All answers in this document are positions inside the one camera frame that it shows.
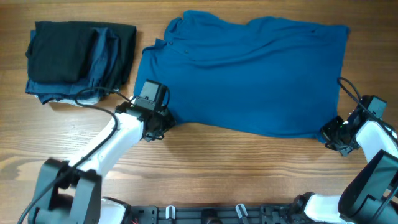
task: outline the fabric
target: fabric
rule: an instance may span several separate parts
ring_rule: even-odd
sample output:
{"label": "fabric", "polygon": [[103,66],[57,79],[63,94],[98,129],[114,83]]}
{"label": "fabric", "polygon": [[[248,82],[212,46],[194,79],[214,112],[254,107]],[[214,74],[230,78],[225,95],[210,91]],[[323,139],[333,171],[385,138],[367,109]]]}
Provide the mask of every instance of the fabric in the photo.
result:
{"label": "fabric", "polygon": [[[79,103],[84,104],[84,105],[95,105],[100,100],[101,100],[101,98],[99,98],[99,97],[97,97],[97,98],[89,98],[89,99],[86,99],[86,100],[79,100]],[[72,100],[72,99],[61,99],[61,100],[49,100],[49,101],[47,101],[47,103],[49,103],[49,102],[67,103],[69,105],[80,106],[80,105],[77,105],[75,100]]]}
{"label": "fabric", "polygon": [[52,29],[53,27],[65,25],[75,26],[79,29],[87,29],[90,27],[109,28],[120,38],[118,58],[114,64],[113,71],[111,72],[110,76],[103,82],[103,87],[110,89],[120,89],[121,85],[127,82],[131,72],[132,61],[134,58],[134,49],[136,47],[136,27],[132,25],[115,24],[108,22],[40,21],[36,22],[36,29]]}
{"label": "fabric", "polygon": [[346,26],[274,17],[241,25],[186,11],[143,50],[134,94],[155,80],[170,89],[178,124],[322,141],[320,128],[337,115],[348,34]]}
{"label": "fabric", "polygon": [[26,52],[30,79],[41,83],[74,83],[86,76],[95,30],[76,24],[42,27],[37,22],[36,28],[37,35]]}
{"label": "fabric", "polygon": [[[37,83],[28,79],[25,92],[37,95],[43,104],[48,101],[74,99],[75,95],[88,87],[102,86],[113,71],[119,52],[119,37],[109,28],[93,28],[98,38],[94,42],[92,53],[89,56],[91,68],[86,78],[76,83]],[[79,99],[101,98],[101,90],[87,91]]]}

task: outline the blue shirt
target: blue shirt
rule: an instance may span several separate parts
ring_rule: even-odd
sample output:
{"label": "blue shirt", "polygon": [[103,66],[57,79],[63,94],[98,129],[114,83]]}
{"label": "blue shirt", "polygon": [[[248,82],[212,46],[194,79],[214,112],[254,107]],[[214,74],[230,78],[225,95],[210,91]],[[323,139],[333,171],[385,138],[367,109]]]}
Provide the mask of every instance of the blue shirt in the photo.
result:
{"label": "blue shirt", "polygon": [[143,50],[134,94],[155,80],[170,89],[178,124],[322,141],[320,128],[337,115],[348,34],[346,26],[274,17],[241,25],[186,11]]}
{"label": "blue shirt", "polygon": [[[114,63],[118,56],[119,37],[109,28],[94,28],[98,38],[94,43],[89,62],[91,63],[89,74],[79,79],[76,83],[37,83],[28,79],[25,92],[37,95],[43,104],[54,99],[74,99],[75,95],[88,87],[102,86],[112,72]],[[80,99],[98,98],[104,95],[101,90],[87,91]]]}

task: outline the blue t-shirt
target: blue t-shirt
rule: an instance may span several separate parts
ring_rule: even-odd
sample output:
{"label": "blue t-shirt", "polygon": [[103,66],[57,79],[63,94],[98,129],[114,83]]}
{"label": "blue t-shirt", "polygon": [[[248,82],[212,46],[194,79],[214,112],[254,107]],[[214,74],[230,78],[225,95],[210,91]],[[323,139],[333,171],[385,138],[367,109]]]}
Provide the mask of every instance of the blue t-shirt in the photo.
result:
{"label": "blue t-shirt", "polygon": [[274,17],[241,25],[186,11],[143,50],[134,94],[155,80],[170,89],[178,124],[322,141],[320,128],[337,115],[348,34],[346,26]]}

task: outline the wood grain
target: wood grain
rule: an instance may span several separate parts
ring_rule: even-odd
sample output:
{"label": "wood grain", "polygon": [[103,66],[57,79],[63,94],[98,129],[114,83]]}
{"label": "wood grain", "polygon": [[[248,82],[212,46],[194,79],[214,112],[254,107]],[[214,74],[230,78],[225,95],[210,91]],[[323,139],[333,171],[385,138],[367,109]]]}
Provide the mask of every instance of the wood grain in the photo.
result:
{"label": "wood grain", "polygon": [[[48,157],[67,158],[109,121],[107,114],[62,104],[41,105],[24,93],[24,56],[34,21],[106,21],[134,24],[136,57],[163,38],[169,21],[187,9],[230,22],[286,17],[351,28],[342,75],[362,94],[388,101],[384,120],[398,126],[398,2],[396,1],[175,1],[0,5],[0,223],[15,223]],[[110,96],[99,105],[113,109]],[[340,92],[343,118],[355,104]],[[140,142],[109,173],[103,194],[132,205],[232,205],[290,202],[308,191],[340,194],[365,166],[359,150],[349,157],[309,139],[277,139],[201,124],[185,124],[164,141]]]}

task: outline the black folded shirt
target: black folded shirt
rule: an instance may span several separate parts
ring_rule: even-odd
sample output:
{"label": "black folded shirt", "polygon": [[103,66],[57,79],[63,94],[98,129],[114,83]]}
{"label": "black folded shirt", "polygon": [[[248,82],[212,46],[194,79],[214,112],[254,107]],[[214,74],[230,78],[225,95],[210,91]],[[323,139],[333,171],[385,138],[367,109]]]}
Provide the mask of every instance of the black folded shirt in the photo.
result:
{"label": "black folded shirt", "polygon": [[42,22],[36,22],[36,31],[37,33],[39,33],[41,30],[57,29],[58,27],[63,27],[63,26],[73,26],[77,30],[91,30],[90,28],[93,27],[97,28],[108,27],[112,29],[113,32],[120,38],[119,55],[118,58],[116,59],[112,73],[104,81],[102,86],[106,88],[120,89],[120,86],[127,82],[131,72],[132,60],[134,58],[134,49],[136,47],[137,29],[135,26],[126,25],[126,24],[108,23],[108,22],[42,21]]}
{"label": "black folded shirt", "polygon": [[87,58],[96,38],[95,30],[78,24],[40,23],[36,22],[36,36],[26,52],[29,78],[41,83],[74,83],[85,77],[90,68]]}

